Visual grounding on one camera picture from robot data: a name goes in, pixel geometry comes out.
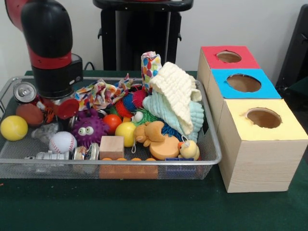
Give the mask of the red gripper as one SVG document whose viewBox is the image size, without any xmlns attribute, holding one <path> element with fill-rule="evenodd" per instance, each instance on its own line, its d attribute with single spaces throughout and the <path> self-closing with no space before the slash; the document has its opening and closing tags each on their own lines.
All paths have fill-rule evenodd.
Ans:
<svg viewBox="0 0 308 231">
<path fill-rule="evenodd" d="M 53 110 L 60 119 L 71 118 L 78 112 L 79 102 L 73 98 L 55 100 Z"/>
</svg>

